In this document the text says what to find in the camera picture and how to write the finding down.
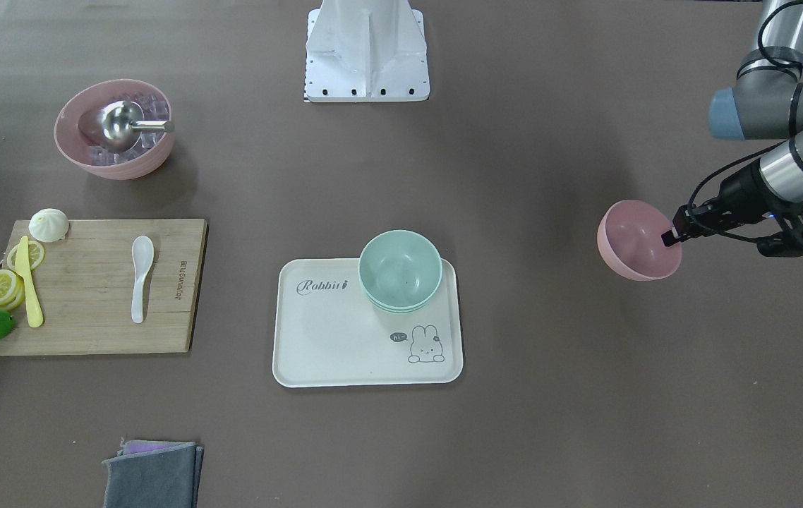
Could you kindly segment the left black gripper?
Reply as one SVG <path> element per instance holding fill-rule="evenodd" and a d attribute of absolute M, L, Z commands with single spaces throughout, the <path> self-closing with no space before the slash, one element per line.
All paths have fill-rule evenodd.
<path fill-rule="evenodd" d="M 731 229 L 773 218 L 779 231 L 770 236 L 749 238 L 730 233 Z M 672 225 L 660 235 L 665 247 L 701 236 L 721 235 L 756 245 L 759 253 L 770 258 L 803 256 L 803 202 L 789 202 L 778 197 L 766 185 L 759 162 L 753 161 L 731 174 L 720 184 L 720 192 L 697 206 L 682 206 L 682 227 Z"/>

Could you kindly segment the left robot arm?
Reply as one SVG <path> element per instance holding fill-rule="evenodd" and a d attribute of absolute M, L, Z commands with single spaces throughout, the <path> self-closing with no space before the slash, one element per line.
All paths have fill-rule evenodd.
<path fill-rule="evenodd" d="M 682 205 L 666 247 L 701 236 L 734 237 L 734 229 L 773 218 L 779 231 L 753 238 L 766 257 L 803 256 L 803 1 L 766 1 L 759 31 L 737 70 L 736 84 L 709 105 L 715 138 L 774 140 L 730 163 L 718 195 Z"/>

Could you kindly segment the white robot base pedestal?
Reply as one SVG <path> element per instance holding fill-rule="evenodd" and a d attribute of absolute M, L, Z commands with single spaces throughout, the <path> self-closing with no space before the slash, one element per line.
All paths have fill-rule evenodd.
<path fill-rule="evenodd" d="M 408 1 L 324 1 L 308 13 L 306 51 L 310 103 L 430 96 L 424 17 Z"/>

